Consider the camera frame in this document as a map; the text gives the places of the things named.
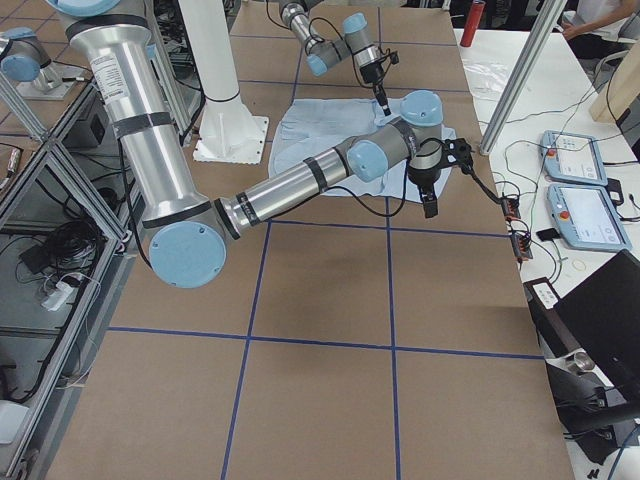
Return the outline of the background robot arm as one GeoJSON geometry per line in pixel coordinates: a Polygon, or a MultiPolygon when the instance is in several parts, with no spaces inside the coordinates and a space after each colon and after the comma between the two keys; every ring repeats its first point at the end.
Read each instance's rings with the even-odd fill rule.
{"type": "Polygon", "coordinates": [[[1,73],[17,83],[25,99],[62,100],[87,80],[83,69],[54,62],[33,30],[16,27],[1,33],[1,73]]]}

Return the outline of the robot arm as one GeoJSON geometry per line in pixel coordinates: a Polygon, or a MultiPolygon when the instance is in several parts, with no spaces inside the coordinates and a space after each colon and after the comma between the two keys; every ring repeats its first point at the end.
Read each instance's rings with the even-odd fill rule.
{"type": "Polygon", "coordinates": [[[313,26],[313,21],[324,18],[309,16],[310,11],[320,1],[279,1],[279,16],[284,28],[290,30],[301,43],[306,61],[316,77],[350,58],[354,74],[362,88],[372,91],[385,116],[392,114],[384,89],[384,80],[391,65],[399,62],[398,53],[385,51],[374,41],[368,21],[363,13],[357,12],[342,22],[342,32],[335,30],[337,39],[323,37],[313,26]]]}
{"type": "MultiPolygon", "coordinates": [[[[249,227],[284,214],[350,176],[371,182],[405,163],[425,204],[446,163],[440,140],[442,103],[417,90],[399,115],[379,130],[348,137],[335,147],[234,197],[199,193],[166,108],[147,47],[151,41],[145,1],[46,1],[64,25],[70,45],[89,61],[119,149],[124,149],[146,209],[143,227],[153,233],[150,267],[165,283],[196,288],[223,269],[227,243],[249,227]]],[[[265,139],[268,118],[243,104],[222,1],[179,1],[205,101],[198,151],[228,160],[265,139]]]]}

